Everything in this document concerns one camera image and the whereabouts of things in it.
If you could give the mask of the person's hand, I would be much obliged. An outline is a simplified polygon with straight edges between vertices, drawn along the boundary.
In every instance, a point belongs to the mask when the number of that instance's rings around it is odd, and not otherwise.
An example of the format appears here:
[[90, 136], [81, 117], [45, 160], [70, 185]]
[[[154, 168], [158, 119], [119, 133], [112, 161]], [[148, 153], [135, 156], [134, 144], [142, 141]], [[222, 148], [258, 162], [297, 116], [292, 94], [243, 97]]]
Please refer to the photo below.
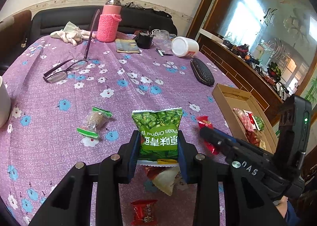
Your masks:
[[285, 218], [286, 213], [287, 213], [287, 208], [288, 208], [288, 198], [286, 196], [283, 196], [278, 205], [276, 205], [276, 208], [280, 212], [281, 216]]

